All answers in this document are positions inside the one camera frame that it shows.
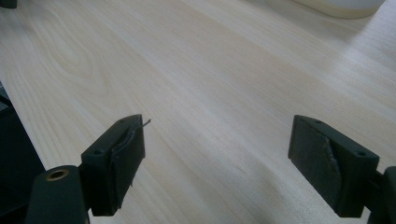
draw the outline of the dark object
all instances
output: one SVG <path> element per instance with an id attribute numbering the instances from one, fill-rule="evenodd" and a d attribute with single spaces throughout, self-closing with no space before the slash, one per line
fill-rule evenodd
<path id="1" fill-rule="evenodd" d="M 11 102 L 0 111 L 0 223 L 23 223 L 35 177 L 45 172 Z"/>
<path id="2" fill-rule="evenodd" d="M 0 7 L 17 8 L 18 0 L 0 0 Z"/>
<path id="3" fill-rule="evenodd" d="M 289 158 L 339 217 L 360 217 L 367 206 L 371 223 L 396 223 L 396 167 L 381 175 L 372 151 L 320 120 L 296 115 Z"/>
<path id="4" fill-rule="evenodd" d="M 89 223 L 76 166 L 60 166 L 35 179 L 26 224 Z"/>
<path id="5" fill-rule="evenodd" d="M 117 121 L 82 153 L 80 169 L 95 216 L 113 216 L 121 207 L 144 157 L 141 116 Z"/>
<path id="6" fill-rule="evenodd" d="M 113 216 L 145 157 L 142 116 L 117 121 L 84 153 L 82 164 L 61 166 L 37 177 L 27 224 L 87 223 L 87 211 Z"/>

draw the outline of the light wood surface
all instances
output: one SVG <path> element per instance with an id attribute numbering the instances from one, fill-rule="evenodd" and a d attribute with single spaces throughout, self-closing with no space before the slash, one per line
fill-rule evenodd
<path id="1" fill-rule="evenodd" d="M 21 0 L 0 80 L 46 168 L 141 113 L 147 157 L 92 223 L 365 223 L 288 159 L 295 114 L 396 164 L 396 1 L 334 19 L 286 0 Z"/>

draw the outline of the white bowl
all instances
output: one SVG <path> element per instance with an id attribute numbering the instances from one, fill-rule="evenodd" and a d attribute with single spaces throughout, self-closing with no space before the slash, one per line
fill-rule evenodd
<path id="1" fill-rule="evenodd" d="M 370 16 L 385 0 L 295 0 L 330 16 L 357 19 Z"/>

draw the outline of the wooden table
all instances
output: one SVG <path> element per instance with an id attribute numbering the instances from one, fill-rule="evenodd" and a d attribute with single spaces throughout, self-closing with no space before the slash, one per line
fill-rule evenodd
<path id="1" fill-rule="evenodd" d="M 295 114 L 396 164 L 396 1 L 344 21 L 287 0 L 30 0 L 0 9 L 0 80 L 47 169 L 141 113 L 147 157 L 92 223 L 341 219 L 288 159 Z"/>

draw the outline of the screw hole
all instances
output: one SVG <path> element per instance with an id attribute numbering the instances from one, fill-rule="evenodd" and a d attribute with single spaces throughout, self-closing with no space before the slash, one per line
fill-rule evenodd
<path id="1" fill-rule="evenodd" d="M 95 154 L 95 155 L 102 155 L 102 154 L 103 154 L 103 151 L 102 151 L 102 150 L 95 150 L 95 151 L 93 152 L 93 154 Z"/>
<path id="2" fill-rule="evenodd" d="M 57 170 L 46 176 L 47 181 L 55 181 L 64 178 L 69 174 L 68 170 Z"/>

